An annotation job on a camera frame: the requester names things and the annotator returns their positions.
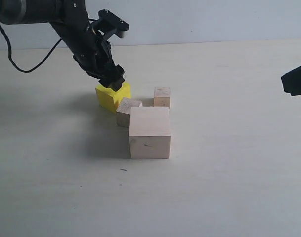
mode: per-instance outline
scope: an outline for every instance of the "block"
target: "block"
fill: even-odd
[[[170,108],[170,91],[169,87],[156,87],[154,105]]]
[[[131,98],[130,84],[127,82],[124,82],[122,88],[116,92],[102,85],[98,85],[95,90],[100,106],[113,113],[116,113],[116,109],[124,97]]]
[[[132,107],[129,144],[132,159],[169,159],[171,130],[168,107]]]
[[[142,101],[129,98],[123,98],[120,105],[116,109],[116,122],[120,127],[129,128],[130,124],[130,109],[132,107],[142,106]]]

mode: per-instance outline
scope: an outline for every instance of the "gray wall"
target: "gray wall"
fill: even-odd
[[[126,39],[111,39],[113,45],[301,38],[301,0],[87,0],[86,6],[90,17],[106,8],[129,22]],[[5,30],[14,48],[49,48],[58,39],[48,24]]]

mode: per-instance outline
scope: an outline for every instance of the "wooden block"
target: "wooden block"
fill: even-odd
[[[116,109],[124,97],[131,98],[130,84],[127,82],[124,82],[122,88],[116,92],[102,85],[98,85],[95,90],[100,106],[113,113],[116,113]]]
[[[170,87],[155,88],[155,106],[167,106],[170,108]]]
[[[132,159],[169,159],[171,130],[168,107],[132,107],[129,143]]]
[[[116,121],[120,127],[129,128],[130,110],[132,107],[142,106],[142,101],[129,98],[123,98],[120,105],[116,109]]]

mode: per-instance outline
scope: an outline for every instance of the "black cable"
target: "black cable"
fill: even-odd
[[[20,72],[22,73],[31,73],[32,71],[36,70],[38,67],[40,67],[49,57],[50,55],[52,54],[52,52],[56,49],[56,47],[60,44],[60,42],[62,41],[62,39],[58,40],[58,42],[54,45],[54,47],[50,50],[50,52],[47,54],[47,56],[40,62],[38,63],[35,67],[33,67],[32,69],[30,70],[23,70],[23,69],[20,69],[16,63],[13,61],[12,59],[12,47],[11,47],[11,42],[10,42],[10,39],[9,37],[7,36],[7,34],[5,33],[3,27],[1,26],[0,24],[0,31],[2,33],[2,35],[4,36],[5,40],[6,40],[6,44],[7,44],[7,50],[8,50],[8,59],[10,60],[10,62],[13,64],[13,66],[19,70]]]

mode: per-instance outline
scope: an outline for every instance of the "wooden cube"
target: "wooden cube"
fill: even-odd
[[[171,130],[168,107],[132,107],[129,143],[132,159],[169,159]]]
[[[170,88],[156,87],[155,88],[155,106],[167,106],[170,108]]]
[[[116,110],[116,121],[120,127],[129,128],[130,110],[132,107],[142,106],[142,101],[129,98],[123,98]]]
[[[102,85],[98,85],[95,90],[100,106],[113,113],[116,113],[116,109],[124,97],[131,98],[130,84],[127,82],[124,82],[122,88],[116,92]]]

